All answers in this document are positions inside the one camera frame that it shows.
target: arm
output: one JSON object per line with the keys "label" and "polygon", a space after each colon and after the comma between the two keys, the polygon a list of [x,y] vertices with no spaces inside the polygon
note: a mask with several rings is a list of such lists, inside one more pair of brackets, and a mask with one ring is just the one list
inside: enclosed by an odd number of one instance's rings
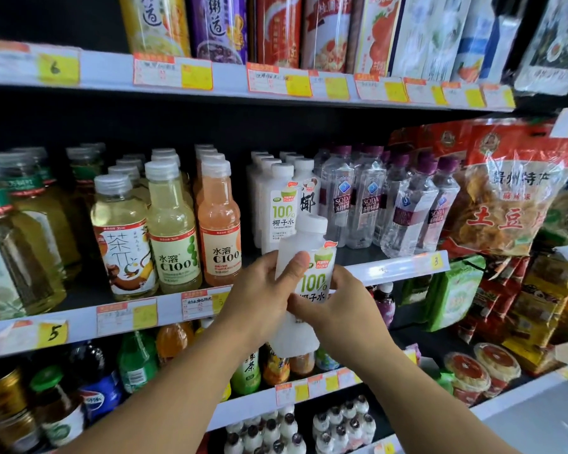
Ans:
{"label": "arm", "polygon": [[383,407],[408,454],[519,454],[413,364],[392,340],[362,282],[335,266],[337,292],[324,304],[291,296],[333,358],[354,370]]}
{"label": "arm", "polygon": [[298,253],[274,281],[277,252],[244,269],[216,320],[144,389],[61,454],[195,454],[235,369],[273,335],[309,265]]}

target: purple bottle cap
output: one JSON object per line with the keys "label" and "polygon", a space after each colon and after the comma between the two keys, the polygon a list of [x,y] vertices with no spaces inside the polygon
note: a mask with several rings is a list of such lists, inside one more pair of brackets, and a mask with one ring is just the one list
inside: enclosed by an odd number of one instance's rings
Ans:
{"label": "purple bottle cap", "polygon": [[391,152],[389,150],[384,151],[381,154],[381,160],[383,161],[383,164],[387,163],[390,157],[391,157]]}
{"label": "purple bottle cap", "polygon": [[383,146],[364,145],[362,147],[362,152],[369,156],[379,157],[383,153]]}
{"label": "purple bottle cap", "polygon": [[445,174],[451,174],[459,167],[459,160],[454,156],[441,157],[437,163],[437,169]]}
{"label": "purple bottle cap", "polygon": [[417,164],[421,162],[423,159],[433,159],[434,155],[430,151],[419,151],[417,156]]}
{"label": "purple bottle cap", "polygon": [[417,172],[425,175],[433,175],[437,169],[437,161],[435,159],[423,158],[417,164]]}
{"label": "purple bottle cap", "polygon": [[332,154],[339,154],[340,156],[349,156],[351,154],[351,145],[340,144],[333,146],[330,150]]}
{"label": "purple bottle cap", "polygon": [[394,153],[391,155],[391,163],[395,167],[406,167],[408,165],[408,154]]}

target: green bottle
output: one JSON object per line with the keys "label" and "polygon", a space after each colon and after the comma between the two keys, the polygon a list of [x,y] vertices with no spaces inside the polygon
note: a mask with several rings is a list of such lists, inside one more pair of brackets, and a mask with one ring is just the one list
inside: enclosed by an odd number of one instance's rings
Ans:
{"label": "green bottle", "polygon": [[118,369],[128,393],[142,388],[158,372],[156,343],[141,331],[126,333],[118,353]]}
{"label": "green bottle", "polygon": [[258,368],[258,351],[250,354],[231,377],[231,388],[238,395],[249,395],[261,384],[261,370]]}

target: person's right hand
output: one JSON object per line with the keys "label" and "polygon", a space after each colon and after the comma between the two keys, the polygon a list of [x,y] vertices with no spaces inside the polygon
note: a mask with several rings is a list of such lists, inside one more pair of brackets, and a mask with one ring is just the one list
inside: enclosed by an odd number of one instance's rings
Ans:
{"label": "person's right hand", "polygon": [[361,374],[371,357],[400,352],[362,282],[335,265],[331,288],[337,292],[322,304],[292,294],[288,311],[313,327],[333,359]]}

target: purple porridge can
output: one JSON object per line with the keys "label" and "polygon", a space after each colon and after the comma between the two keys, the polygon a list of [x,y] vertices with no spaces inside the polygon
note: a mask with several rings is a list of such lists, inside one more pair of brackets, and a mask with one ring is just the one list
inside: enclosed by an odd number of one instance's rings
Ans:
{"label": "purple porridge can", "polygon": [[197,59],[246,63],[245,0],[191,0],[191,9]]}

